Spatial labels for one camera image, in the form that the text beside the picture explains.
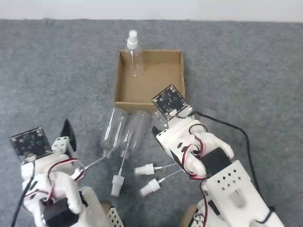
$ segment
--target bottle cap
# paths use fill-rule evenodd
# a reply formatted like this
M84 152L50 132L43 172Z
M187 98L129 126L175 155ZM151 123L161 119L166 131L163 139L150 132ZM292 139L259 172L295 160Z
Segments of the bottle cap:
M154 168L153 168L153 163L146 164L141 167L137 167L134 169L134 175L139 176L139 175L152 175L155 174Z
M139 190L142 197L148 195L149 193L155 192L160 189L160 185L155 178L148 182L146 186Z
M112 181L112 183L113 183L112 192L110 194L111 196L119 197L123 182L124 182L124 177L114 175L113 181Z
M136 49L138 46L138 32L130 30L128 33L127 47L131 50Z

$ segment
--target cardboard box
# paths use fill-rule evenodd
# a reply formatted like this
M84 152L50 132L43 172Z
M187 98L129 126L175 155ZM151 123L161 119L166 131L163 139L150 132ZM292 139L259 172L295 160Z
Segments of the cardboard box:
M130 60L127 52L119 52L115 106L133 113L144 110L152 113L156 108L151 99L170 84L174 84L183 97L184 63L181 51L143 51L144 75L128 75Z

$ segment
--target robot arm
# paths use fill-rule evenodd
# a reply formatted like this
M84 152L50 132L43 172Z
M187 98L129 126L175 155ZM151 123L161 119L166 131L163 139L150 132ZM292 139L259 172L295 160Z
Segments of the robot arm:
M203 202L198 205L201 214L199 218L203 223L200 226L205 227L206 223L208 227L284 226L264 203L240 161L232 161L232 148L207 132L173 85L160 92L152 101L169 126L163 131L154 128L154 136L166 153L189 174L190 179L200 180L201 190L208 193L208 199L204 196ZM206 200L214 202L217 213L209 208L208 214Z

